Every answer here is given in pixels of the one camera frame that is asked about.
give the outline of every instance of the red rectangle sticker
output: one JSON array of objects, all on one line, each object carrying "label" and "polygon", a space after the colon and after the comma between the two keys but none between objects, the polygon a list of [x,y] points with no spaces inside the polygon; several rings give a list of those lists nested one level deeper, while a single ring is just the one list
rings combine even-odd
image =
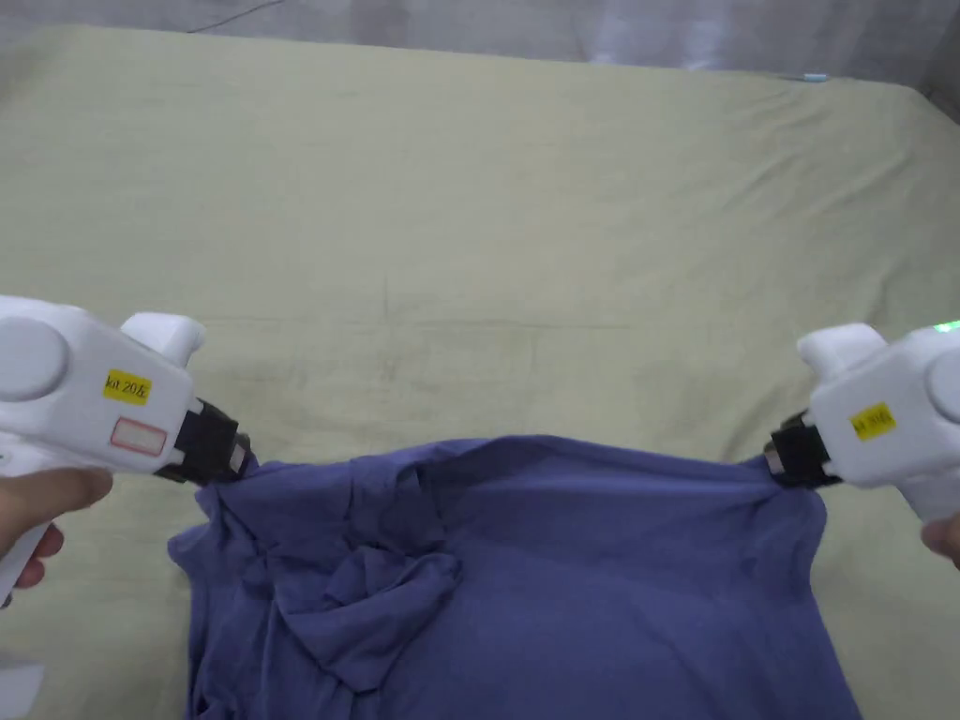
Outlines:
[{"label": "red rectangle sticker", "polygon": [[110,436],[111,445],[139,452],[141,455],[150,455],[152,458],[160,456],[166,443],[165,431],[130,418],[118,420],[113,427],[113,435]]}]

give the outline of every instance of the human hand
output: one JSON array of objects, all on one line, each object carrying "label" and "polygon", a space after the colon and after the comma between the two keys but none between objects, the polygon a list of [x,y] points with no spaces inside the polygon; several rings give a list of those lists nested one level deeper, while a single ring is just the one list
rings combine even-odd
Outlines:
[{"label": "human hand", "polygon": [[[93,505],[112,487],[113,478],[105,470],[65,468],[0,479],[0,558],[31,528]],[[62,547],[63,533],[51,525],[16,586],[32,588],[39,583],[45,572],[43,558]]]},{"label": "human hand", "polygon": [[921,532],[924,545],[948,560],[960,570],[960,513],[946,520],[937,520]]}]

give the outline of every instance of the yellow label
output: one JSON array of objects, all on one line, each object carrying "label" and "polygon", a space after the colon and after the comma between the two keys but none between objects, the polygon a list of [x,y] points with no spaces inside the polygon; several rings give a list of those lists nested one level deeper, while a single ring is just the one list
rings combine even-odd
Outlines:
[{"label": "yellow label", "polygon": [[857,413],[850,418],[850,424],[853,426],[856,437],[864,443],[885,435],[897,427],[897,421],[894,420],[893,413],[890,412],[890,408],[887,407],[885,402],[868,407],[862,413]]},{"label": "yellow label", "polygon": [[130,405],[146,405],[154,383],[146,377],[131,375],[122,370],[111,370],[104,385],[104,397],[128,402]]}]

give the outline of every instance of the beige bed sheet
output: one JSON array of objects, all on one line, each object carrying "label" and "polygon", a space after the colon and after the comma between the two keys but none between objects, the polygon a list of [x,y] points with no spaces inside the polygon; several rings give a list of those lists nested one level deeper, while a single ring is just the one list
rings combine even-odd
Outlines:
[{"label": "beige bed sheet", "polygon": [[[960,129],[842,80],[66,29],[0,61],[0,292],[209,328],[266,458],[557,433],[713,460],[804,406],[804,332],[960,316]],[[817,598],[868,720],[954,716],[960,573],[824,493]],[[181,716],[187,488],[123,477],[0,647],[34,717]]]}]

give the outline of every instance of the blue t-shirt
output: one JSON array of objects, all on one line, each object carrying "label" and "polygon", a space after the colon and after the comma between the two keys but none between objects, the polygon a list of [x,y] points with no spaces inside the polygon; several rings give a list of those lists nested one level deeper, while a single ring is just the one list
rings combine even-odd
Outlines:
[{"label": "blue t-shirt", "polygon": [[270,463],[198,492],[187,717],[853,720],[820,498],[549,437]]}]

